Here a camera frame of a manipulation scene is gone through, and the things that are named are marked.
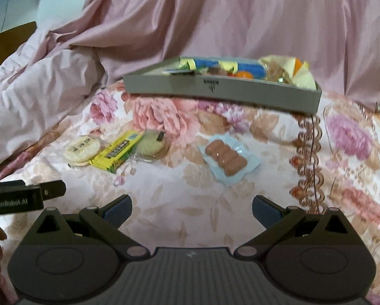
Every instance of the blue and yellow package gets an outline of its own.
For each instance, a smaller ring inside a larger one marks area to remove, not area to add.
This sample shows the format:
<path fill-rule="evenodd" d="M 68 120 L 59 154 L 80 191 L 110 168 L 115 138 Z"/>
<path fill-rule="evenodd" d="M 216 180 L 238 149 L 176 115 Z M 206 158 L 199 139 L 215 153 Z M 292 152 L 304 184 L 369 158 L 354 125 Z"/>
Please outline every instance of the blue and yellow package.
<path fill-rule="evenodd" d="M 260 160 L 254 154 L 250 153 L 246 147 L 239 142 L 237 139 L 234 139 L 229 133 L 226 134 L 217 134 L 210 138 L 208 144 L 212 143 L 215 140 L 221 140 L 226 145 L 228 145 L 232 150 L 236 151 L 240 156 L 244 157 L 247 160 L 247 165 L 241 169 L 238 173 L 233 176 L 226 176 L 224 170 L 218 166 L 218 163 L 209 155 L 205 153 L 206 145 L 199 145 L 199 150 L 203 155 L 205 162 L 208 164 L 210 170 L 216 177 L 218 181 L 223 183 L 226 186 L 232 186 L 243 179 L 246 174 L 253 172 L 259 165 Z"/>

